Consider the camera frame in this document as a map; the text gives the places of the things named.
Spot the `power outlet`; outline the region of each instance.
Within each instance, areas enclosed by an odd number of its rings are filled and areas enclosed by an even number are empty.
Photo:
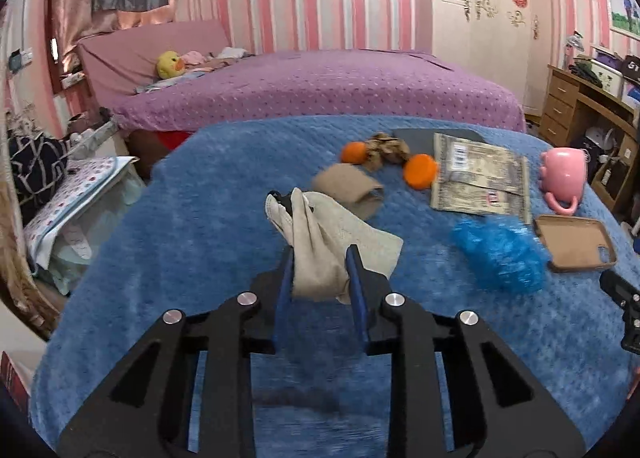
[[[27,66],[33,61],[33,49],[28,48],[22,51],[22,66]]]

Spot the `wardrobe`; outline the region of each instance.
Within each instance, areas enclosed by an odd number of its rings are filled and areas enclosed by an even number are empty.
[[[516,95],[542,115],[551,61],[551,0],[432,0],[433,53]]]

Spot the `pink headboard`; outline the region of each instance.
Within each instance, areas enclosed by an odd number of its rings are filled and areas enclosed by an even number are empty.
[[[217,55],[225,46],[229,41],[222,25],[210,20],[148,24],[87,37],[77,51],[98,105],[111,108],[158,78],[156,60],[162,52]]]

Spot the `black and white patterned fabric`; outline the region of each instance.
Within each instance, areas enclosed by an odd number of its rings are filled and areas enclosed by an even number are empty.
[[[26,225],[53,198],[66,176],[67,144],[43,133],[21,136],[9,130],[9,156],[14,185]]]

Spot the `green grass in picture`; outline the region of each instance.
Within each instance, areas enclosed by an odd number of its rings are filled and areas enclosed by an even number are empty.
[[[629,30],[629,21],[626,16],[622,14],[618,14],[617,12],[611,13],[611,19],[613,21],[613,26],[615,28],[621,28],[626,32],[631,32],[632,34],[640,35],[640,19],[631,18],[631,30]]]

